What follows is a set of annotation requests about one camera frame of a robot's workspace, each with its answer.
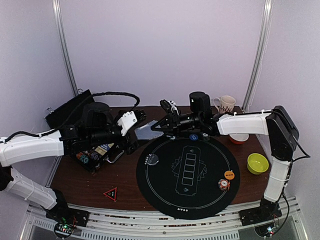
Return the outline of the orange big blind button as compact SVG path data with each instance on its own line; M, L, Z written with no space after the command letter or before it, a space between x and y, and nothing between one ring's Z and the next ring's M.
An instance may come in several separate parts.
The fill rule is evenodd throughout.
M232 170L227 170L224 172L224 177L226 180L231 181L235 178L235 173Z

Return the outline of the blue small blind button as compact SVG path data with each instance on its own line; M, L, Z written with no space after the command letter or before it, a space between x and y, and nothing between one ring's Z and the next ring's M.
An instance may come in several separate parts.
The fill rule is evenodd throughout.
M190 134L189 139L192 141L197 141L199 139L199 137L197 134Z

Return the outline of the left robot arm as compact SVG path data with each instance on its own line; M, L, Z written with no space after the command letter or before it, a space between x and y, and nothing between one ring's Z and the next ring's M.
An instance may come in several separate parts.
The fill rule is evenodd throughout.
M77 154L103 144L127 145L129 130L143 121L142 110L120 111L116 117L102 102L83 107L82 115L73 124L62 124L57 129L0 139L0 189L12 192L42 206L61 222L72 218L72 211L61 191L47 188L19 173L13 164L44 157Z

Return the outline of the deck of blue cards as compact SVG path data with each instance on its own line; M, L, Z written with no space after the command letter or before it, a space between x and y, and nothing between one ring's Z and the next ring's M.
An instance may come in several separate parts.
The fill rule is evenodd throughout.
M156 139L156 138L163 136L164 135L163 132L154 131L151 129L151 126L154 125L155 123L157 123L157 121L152 120L143 126L137 127L134 130L136 138L138 140L152 140L152 139Z

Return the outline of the clear acrylic dealer button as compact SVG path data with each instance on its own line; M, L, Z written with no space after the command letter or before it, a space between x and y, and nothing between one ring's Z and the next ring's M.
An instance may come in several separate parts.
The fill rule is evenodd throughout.
M155 166L159 162L159 157L155 154L149 154L146 158L146 164L149 166Z

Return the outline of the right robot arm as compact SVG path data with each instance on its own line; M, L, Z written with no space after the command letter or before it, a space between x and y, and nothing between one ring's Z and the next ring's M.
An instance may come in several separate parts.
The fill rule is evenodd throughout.
M213 113L208 94L195 91L189 94L190 113L182 114L173 101L160 101L166 115L151 126L151 130L167 136L178 136L185 130L199 129L212 136L231 134L256 135L269 141L271 169L260 206L256 210L259 220L268 220L284 196L294 164L294 154L299 146L299 131L286 109L277 105L258 112Z

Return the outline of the orange poker chip stack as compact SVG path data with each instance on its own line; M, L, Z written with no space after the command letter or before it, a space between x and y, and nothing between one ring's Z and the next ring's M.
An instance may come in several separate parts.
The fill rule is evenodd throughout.
M227 179L220 179L218 181L218 187L222 191L228 191L230 189L230 182Z

